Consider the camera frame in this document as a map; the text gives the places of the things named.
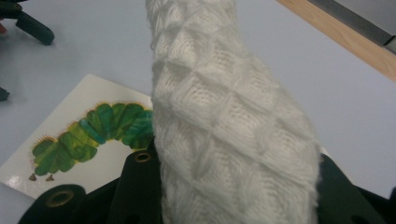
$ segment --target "green segment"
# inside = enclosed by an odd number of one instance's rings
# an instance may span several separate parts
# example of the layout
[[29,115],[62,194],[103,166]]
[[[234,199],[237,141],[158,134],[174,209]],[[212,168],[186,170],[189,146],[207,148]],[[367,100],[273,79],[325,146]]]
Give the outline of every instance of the green segment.
[[115,129],[115,123],[113,121],[113,108],[108,104],[102,104],[96,107],[96,114],[101,122],[102,129],[96,130],[106,140],[112,139],[112,130]]
[[95,140],[90,138],[89,135],[87,135],[84,130],[82,130],[81,126],[78,125],[77,122],[73,122],[68,130],[73,136],[75,136],[80,142],[91,146],[91,147],[99,147],[99,143],[97,143]]
[[37,175],[55,174],[58,170],[70,170],[75,161],[65,153],[64,148],[52,140],[44,140],[33,149],[35,155],[35,173]]
[[143,111],[124,133],[122,143],[133,149],[146,148],[152,139],[152,112]]
[[113,138],[116,138],[117,131],[120,126],[120,121],[122,120],[122,117],[124,115],[125,109],[127,107],[126,104],[115,104],[112,106],[113,107],[113,122],[115,124],[115,128],[112,130],[111,135]]
[[114,139],[120,140],[125,135],[125,132],[129,129],[134,120],[138,118],[138,116],[143,111],[144,108],[141,105],[127,105],[122,112],[118,111],[120,116],[118,117],[117,131]]
[[78,125],[81,127],[84,133],[87,134],[95,142],[99,143],[100,145],[106,142],[106,139],[104,139],[99,133],[97,133],[96,130],[86,119],[81,119]]
[[91,125],[91,127],[93,127],[93,129],[99,133],[99,135],[105,139],[106,141],[106,134],[105,134],[105,130],[102,126],[102,122],[100,121],[100,117],[99,114],[97,113],[96,110],[92,110],[90,112],[88,112],[87,116],[85,117],[85,119],[89,122],[89,124]]
[[71,133],[63,133],[59,137],[59,143],[66,148],[67,153],[76,161],[84,162],[92,159],[96,154],[96,147],[90,147],[78,141]]

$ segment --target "cable knit pattern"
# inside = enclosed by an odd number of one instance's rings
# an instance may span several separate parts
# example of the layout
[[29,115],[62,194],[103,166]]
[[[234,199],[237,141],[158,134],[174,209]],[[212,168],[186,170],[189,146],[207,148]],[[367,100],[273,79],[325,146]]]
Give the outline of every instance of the cable knit pattern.
[[165,223],[316,223],[318,140],[231,0],[147,0]]

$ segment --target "green caterpillar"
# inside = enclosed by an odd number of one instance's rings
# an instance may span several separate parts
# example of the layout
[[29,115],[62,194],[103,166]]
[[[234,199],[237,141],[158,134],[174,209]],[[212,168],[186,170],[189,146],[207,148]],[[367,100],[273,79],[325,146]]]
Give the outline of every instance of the green caterpillar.
[[86,117],[70,124],[55,140],[46,137],[33,148],[35,175],[67,172],[77,162],[91,160],[97,147],[115,139],[132,149],[147,148],[153,138],[152,111],[139,104],[100,104]]

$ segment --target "white knitted fabric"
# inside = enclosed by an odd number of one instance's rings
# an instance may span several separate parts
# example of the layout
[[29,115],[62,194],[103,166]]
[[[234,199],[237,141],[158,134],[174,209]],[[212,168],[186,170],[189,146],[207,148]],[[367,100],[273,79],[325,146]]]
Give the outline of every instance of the white knitted fabric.
[[147,0],[165,223],[316,223],[319,146],[231,0]]

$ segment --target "caterpillar body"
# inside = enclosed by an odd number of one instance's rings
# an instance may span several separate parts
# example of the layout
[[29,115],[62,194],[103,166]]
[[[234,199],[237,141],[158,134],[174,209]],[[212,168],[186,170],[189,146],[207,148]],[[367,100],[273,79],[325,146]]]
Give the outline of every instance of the caterpillar body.
[[67,172],[77,162],[91,160],[108,140],[121,141],[131,149],[147,148],[153,138],[152,111],[139,104],[100,104],[73,123],[57,139],[46,137],[33,148],[36,175]]

